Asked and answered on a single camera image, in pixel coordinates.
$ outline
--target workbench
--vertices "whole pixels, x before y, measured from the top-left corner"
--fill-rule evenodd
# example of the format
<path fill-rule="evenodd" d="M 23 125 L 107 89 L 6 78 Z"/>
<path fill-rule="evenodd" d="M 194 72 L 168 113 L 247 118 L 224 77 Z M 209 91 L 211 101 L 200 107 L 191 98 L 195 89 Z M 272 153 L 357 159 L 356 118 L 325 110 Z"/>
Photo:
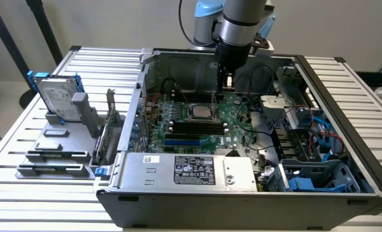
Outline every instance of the workbench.
<path fill-rule="evenodd" d="M 68 52 L 54 71 L 82 76 L 91 106 L 100 115 L 107 114 L 108 88 L 116 91 L 120 114 L 127 114 L 140 72 L 140 52 L 82 47 Z M 382 101 L 347 63 L 333 58 L 307 59 L 382 165 Z M 46 112 L 38 95 L 0 142 L 0 231 L 122 231 L 95 196 L 102 182 L 15 177 L 16 166 L 26 160 L 24 153 L 47 123 Z M 382 213 L 359 216 L 332 231 L 382 232 Z"/>

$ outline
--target white wall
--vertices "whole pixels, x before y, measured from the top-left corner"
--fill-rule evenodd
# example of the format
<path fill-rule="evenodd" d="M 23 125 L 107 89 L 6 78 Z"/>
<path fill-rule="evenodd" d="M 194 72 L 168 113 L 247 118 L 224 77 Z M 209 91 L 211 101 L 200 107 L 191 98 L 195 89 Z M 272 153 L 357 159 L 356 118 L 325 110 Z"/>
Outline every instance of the white wall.
<path fill-rule="evenodd" d="M 190 48 L 178 19 L 179 0 L 44 0 L 66 54 L 72 45 Z M 345 57 L 357 70 L 382 62 L 382 0 L 273 0 L 276 52 Z M 183 20 L 194 31 L 196 0 L 186 0 Z M 54 59 L 24 0 L 0 0 L 0 14 L 31 69 L 52 71 Z M 0 79 L 22 80 L 0 41 Z"/>

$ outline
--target warning label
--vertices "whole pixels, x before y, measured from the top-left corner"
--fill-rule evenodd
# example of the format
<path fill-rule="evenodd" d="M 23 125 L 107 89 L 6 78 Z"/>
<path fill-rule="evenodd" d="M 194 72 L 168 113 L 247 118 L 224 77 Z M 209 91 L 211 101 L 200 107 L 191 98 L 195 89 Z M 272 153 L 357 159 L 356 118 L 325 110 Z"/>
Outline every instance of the warning label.
<path fill-rule="evenodd" d="M 174 181 L 179 185 L 215 185 L 213 157 L 176 156 Z"/>

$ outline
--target gray bracket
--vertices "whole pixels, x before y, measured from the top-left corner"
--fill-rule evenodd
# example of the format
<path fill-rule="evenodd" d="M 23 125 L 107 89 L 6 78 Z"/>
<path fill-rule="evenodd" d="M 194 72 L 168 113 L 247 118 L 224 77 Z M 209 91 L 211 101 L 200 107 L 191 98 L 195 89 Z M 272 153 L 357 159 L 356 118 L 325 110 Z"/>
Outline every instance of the gray bracket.
<path fill-rule="evenodd" d="M 98 112 L 91 108 L 87 93 L 75 93 L 72 97 L 72 103 L 76 105 L 80 112 L 82 123 L 87 126 L 91 137 L 96 138 L 99 136 L 98 128 Z"/>
<path fill-rule="evenodd" d="M 56 114 L 46 114 L 44 116 L 51 125 L 62 125 L 60 117 Z"/>

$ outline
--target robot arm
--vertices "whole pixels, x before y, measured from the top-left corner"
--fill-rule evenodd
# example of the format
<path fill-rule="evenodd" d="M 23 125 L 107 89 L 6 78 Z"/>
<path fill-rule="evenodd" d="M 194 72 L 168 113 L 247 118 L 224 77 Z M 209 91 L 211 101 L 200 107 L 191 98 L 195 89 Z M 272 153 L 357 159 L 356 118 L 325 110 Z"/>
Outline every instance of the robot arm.
<path fill-rule="evenodd" d="M 236 69 L 243 67 L 260 29 L 267 0 L 227 0 L 216 49 L 217 91 L 233 91 Z"/>
<path fill-rule="evenodd" d="M 219 92 L 233 91 L 236 69 L 244 66 L 252 48 L 271 50 L 269 42 L 257 34 L 265 5 L 267 0 L 204 0 L 198 3 L 195 42 L 199 46 L 216 47 Z M 213 43 L 213 25 L 220 15 L 221 28 Z"/>

